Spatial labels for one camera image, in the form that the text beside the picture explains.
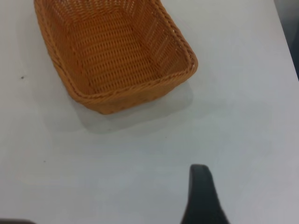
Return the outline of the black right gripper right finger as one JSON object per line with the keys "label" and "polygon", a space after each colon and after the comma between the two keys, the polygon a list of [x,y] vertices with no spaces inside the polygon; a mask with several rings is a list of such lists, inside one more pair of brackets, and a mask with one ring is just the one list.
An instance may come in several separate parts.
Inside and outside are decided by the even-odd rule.
{"label": "black right gripper right finger", "polygon": [[189,172],[188,200],[182,224],[228,224],[208,166],[193,164]]}

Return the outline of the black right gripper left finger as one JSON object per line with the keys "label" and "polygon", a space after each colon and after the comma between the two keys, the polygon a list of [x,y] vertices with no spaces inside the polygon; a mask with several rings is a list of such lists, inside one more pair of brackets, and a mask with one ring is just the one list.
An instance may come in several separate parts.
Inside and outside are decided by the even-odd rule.
{"label": "black right gripper left finger", "polygon": [[23,219],[0,219],[0,224],[35,224],[30,220]]}

